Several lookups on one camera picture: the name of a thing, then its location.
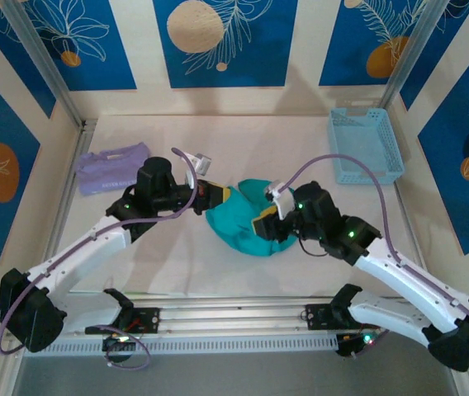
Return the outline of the teal t-shirt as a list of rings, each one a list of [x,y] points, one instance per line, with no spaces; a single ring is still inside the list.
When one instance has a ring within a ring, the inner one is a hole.
[[[252,220],[271,206],[264,196],[264,188],[270,183],[265,179],[244,179],[237,186],[229,186],[230,197],[225,203],[206,212],[211,229],[234,250],[254,257],[270,257],[296,242],[294,236],[280,243],[267,241],[253,231]]]

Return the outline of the folded lilac t-shirt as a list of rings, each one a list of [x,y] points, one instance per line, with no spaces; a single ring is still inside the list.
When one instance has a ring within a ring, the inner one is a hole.
[[[131,146],[82,154],[76,163],[78,189],[83,196],[123,190],[136,183],[137,172],[150,157],[142,142]]]

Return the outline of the light blue plastic basket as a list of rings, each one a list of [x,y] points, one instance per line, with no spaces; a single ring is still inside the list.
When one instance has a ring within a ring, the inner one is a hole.
[[[386,110],[334,108],[327,134],[331,153],[362,162],[380,184],[390,185],[403,175],[405,165]]]

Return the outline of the blue poster white flower drawing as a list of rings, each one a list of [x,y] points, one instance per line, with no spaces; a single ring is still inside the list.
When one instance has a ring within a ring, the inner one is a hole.
[[[28,0],[27,16],[69,90],[134,90],[109,0]]]

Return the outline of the blue poster large beige circle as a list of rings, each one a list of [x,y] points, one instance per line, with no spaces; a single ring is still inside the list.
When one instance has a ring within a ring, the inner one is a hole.
[[[153,0],[173,89],[282,87],[298,0]]]

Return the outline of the grey metal panel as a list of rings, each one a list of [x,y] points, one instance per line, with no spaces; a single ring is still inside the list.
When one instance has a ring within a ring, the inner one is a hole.
[[[125,372],[91,357],[27,358],[12,396],[459,396],[448,370],[417,353],[374,351],[156,356]]]

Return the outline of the blue poster fern orange circle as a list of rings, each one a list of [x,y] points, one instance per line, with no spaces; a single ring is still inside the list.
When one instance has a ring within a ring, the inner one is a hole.
[[[388,81],[429,0],[342,0],[320,86]]]

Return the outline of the narrow blue poster strip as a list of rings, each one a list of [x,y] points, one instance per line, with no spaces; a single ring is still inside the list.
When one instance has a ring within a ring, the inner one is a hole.
[[[469,0],[449,0],[400,90],[408,111],[469,14]]]
[[[37,67],[33,64],[31,57],[5,17],[1,7],[0,50],[49,119],[53,113],[56,98],[40,75]]]

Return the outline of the long aluminium base rail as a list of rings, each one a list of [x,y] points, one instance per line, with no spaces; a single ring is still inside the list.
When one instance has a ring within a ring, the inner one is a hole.
[[[62,301],[52,301],[47,294],[32,288],[20,303],[17,293],[0,297],[0,321],[30,351],[41,351],[61,333],[84,331],[94,334],[107,331],[121,311],[117,300],[104,291],[98,294],[67,294]],[[258,320],[271,322],[291,319],[294,314],[306,322],[304,309],[289,306],[184,308],[172,315],[160,309],[160,323],[172,319],[219,323],[244,323]],[[365,290],[352,299],[350,313],[360,323],[370,323],[397,332],[425,346],[443,335],[453,335],[462,325],[465,314],[457,307],[434,301],[429,308],[416,308],[410,303],[385,299]]]

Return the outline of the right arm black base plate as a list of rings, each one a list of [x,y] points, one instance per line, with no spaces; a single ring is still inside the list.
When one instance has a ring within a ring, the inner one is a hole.
[[[307,304],[304,312],[309,330],[378,329],[378,326],[356,321],[349,311],[333,308],[331,304]]]

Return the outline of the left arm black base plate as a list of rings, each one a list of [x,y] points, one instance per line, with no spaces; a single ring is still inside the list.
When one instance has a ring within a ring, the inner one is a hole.
[[[123,309],[111,325],[133,335],[155,334],[159,330],[159,316],[159,308]]]

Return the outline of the aluminium frame post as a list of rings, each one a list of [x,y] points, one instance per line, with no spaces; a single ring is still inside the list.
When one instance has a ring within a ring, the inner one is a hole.
[[[387,109],[405,85],[424,47],[427,45],[438,21],[450,0],[428,0],[400,58],[389,77],[378,107]]]
[[[55,99],[73,124],[82,129],[80,112],[24,7],[17,0],[0,0],[0,8]]]

